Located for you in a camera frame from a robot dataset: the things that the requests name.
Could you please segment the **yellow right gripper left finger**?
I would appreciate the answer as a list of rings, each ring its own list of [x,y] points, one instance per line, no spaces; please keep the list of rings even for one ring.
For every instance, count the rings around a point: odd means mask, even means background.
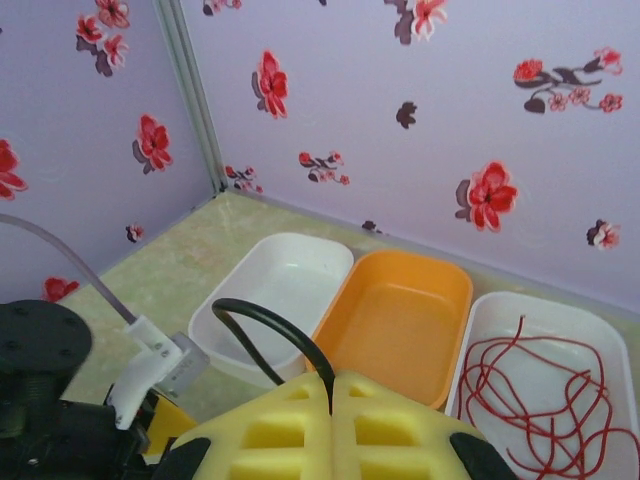
[[[151,480],[332,480],[328,397],[306,373],[172,444]]]

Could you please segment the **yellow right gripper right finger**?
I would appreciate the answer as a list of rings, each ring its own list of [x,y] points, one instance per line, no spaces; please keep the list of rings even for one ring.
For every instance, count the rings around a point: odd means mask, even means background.
[[[354,372],[337,374],[333,480],[519,480],[475,427]]]

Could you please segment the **orange plastic bin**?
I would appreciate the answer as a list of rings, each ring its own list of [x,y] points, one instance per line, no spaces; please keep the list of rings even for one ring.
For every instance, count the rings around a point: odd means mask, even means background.
[[[356,261],[312,339],[336,371],[434,409],[447,400],[473,296],[449,261],[378,250]]]

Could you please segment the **white plastic bin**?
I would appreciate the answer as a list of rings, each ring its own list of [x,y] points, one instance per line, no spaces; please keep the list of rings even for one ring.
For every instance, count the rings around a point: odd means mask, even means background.
[[[236,298],[257,304],[310,336],[353,264],[353,253],[339,242],[299,233],[270,235],[242,258],[194,312],[188,336],[216,369],[245,383],[272,389],[274,382],[215,316],[213,303],[220,298]]]
[[[640,480],[628,351],[584,309],[480,297],[445,411],[479,430],[519,480]]]

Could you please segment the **aluminium corner post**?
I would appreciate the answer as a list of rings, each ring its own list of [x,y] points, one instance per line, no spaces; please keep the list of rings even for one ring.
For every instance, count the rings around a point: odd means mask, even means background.
[[[224,164],[188,33],[181,0],[152,0],[192,129],[204,156],[214,197],[227,189]]]

